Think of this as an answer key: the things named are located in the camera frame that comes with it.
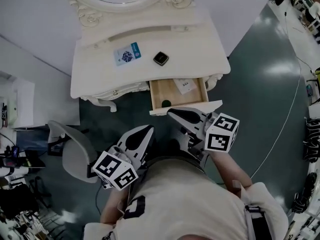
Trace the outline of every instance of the white vanity table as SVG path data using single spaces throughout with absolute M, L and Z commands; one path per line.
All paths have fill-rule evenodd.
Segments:
M 68 0 L 82 24 L 73 58 L 71 96 L 109 106 L 129 92 L 150 90 L 151 115 L 163 115 L 163 100 L 211 112 L 207 91 L 230 72 L 217 30 L 193 0 Z M 114 51 L 137 42 L 141 57 L 117 66 Z M 160 66 L 158 52 L 169 56 Z M 194 79 L 181 95 L 173 79 Z

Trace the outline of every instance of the human arm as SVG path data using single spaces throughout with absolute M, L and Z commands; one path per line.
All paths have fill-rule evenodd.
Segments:
M 228 191 L 235 195 L 239 192 L 238 188 L 234 188 L 233 181 L 239 181 L 245 189 L 252 185 L 251 178 L 228 153 L 214 151 L 210 152 L 210 156 Z
M 128 187 L 126 187 L 122 191 L 118 191 L 115 188 L 112 189 L 109 199 L 106 202 L 106 205 L 101 213 L 100 223 L 109 225 L 116 224 L 117 220 L 119 220 L 120 217 L 123 215 L 118 210 L 118 207 L 120 209 L 125 208 L 125 205 L 127 204 L 128 194 Z

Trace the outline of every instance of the card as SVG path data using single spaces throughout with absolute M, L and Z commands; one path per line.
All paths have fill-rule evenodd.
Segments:
M 104 182 L 119 191 L 138 178 L 132 164 L 106 151 L 101 154 L 92 169 Z
M 197 88 L 193 79 L 173 79 L 173 81 L 182 95 Z
M 141 53 L 137 42 L 134 42 L 126 47 L 113 51 L 115 64 L 121 66 L 141 58 Z

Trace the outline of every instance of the white t-shirt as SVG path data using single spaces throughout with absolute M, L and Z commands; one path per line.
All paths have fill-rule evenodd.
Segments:
M 247 189 L 253 205 L 264 209 L 273 240 L 283 240 L 288 218 L 263 183 Z M 115 227 L 85 226 L 84 240 L 178 240 L 196 235 L 212 240 L 247 240 L 245 205 L 193 165 L 164 160 L 148 171 L 124 217 Z

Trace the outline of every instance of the white cable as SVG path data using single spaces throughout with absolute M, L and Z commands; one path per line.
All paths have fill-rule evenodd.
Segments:
M 285 25 L 286 25 L 286 29 L 287 29 L 287 36 L 288 36 L 288 38 L 289 38 L 287 19 L 285 20 Z M 299 79 L 298 79 L 298 84 L 297 84 L 296 89 L 295 89 L 295 94 L 294 94 L 293 101 L 292 101 L 291 107 L 290 107 L 290 109 L 289 109 L 288 115 L 286 116 L 286 119 L 285 119 L 285 121 L 284 121 L 284 124 L 283 124 L 283 126 L 282 126 L 282 129 L 281 129 L 281 131 L 279 132 L 278 137 L 277 137 L 276 140 L 274 141 L 274 143 L 273 143 L 273 145 L 272 145 L 269 153 L 266 155 L 266 157 L 264 158 L 264 160 L 262 161 L 262 163 L 259 165 L 259 167 L 254 171 L 254 173 L 253 173 L 252 176 L 250 177 L 251 179 L 255 176 L 255 174 L 257 173 L 257 171 L 261 168 L 261 166 L 262 166 L 262 165 L 264 164 L 264 162 L 267 160 L 268 156 L 270 155 L 271 151 L 274 149 L 274 146 L 276 145 L 276 143 L 277 143 L 277 141 L 278 141 L 278 139 L 279 139 L 279 137 L 280 137 L 282 131 L 284 130 L 285 125 L 286 125 L 286 123 L 287 123 L 287 121 L 288 121 L 289 115 L 290 115 L 290 113 L 291 113 L 291 109 L 292 109 L 292 107 L 294 106 L 294 103 L 295 103 L 295 100 L 296 100 L 296 96 L 297 96 L 297 92 L 298 92 L 298 88 L 299 88 L 299 84 L 300 84 L 301 71 L 302 71 L 302 68 L 301 68 L 300 63 L 299 63 L 299 66 L 300 66 L 300 75 L 299 75 Z

